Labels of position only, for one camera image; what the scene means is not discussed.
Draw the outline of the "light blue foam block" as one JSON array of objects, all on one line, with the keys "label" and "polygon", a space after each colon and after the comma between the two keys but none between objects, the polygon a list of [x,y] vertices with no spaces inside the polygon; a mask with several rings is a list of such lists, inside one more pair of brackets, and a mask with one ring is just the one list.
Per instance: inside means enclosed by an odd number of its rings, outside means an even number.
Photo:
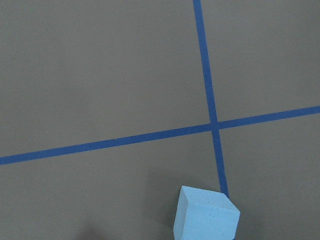
[{"label": "light blue foam block", "polygon": [[233,240],[240,211],[221,192],[182,186],[173,225],[175,240]]}]

